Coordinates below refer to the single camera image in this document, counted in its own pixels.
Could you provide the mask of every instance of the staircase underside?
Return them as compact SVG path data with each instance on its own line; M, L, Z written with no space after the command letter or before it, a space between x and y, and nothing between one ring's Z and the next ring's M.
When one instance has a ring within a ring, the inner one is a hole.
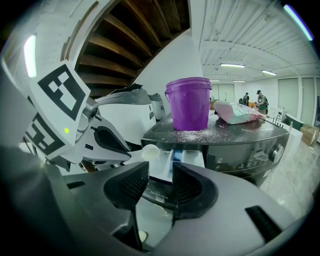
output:
M76 72L94 99L133 83L150 61L190 28L188 0L121 0L95 24Z

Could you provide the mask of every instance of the plastic bag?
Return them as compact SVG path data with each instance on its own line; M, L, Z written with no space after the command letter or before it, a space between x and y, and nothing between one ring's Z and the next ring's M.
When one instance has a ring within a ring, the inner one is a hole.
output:
M266 116L259 111L239 103L219 100L213 107L219 117L230 125L247 123L258 118L266 119Z

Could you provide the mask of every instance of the purple plastic bucket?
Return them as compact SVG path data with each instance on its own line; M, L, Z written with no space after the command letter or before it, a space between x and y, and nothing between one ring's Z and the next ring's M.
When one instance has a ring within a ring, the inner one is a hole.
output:
M204 77L182 78L166 85L174 128L181 131L207 128L211 89L210 80Z

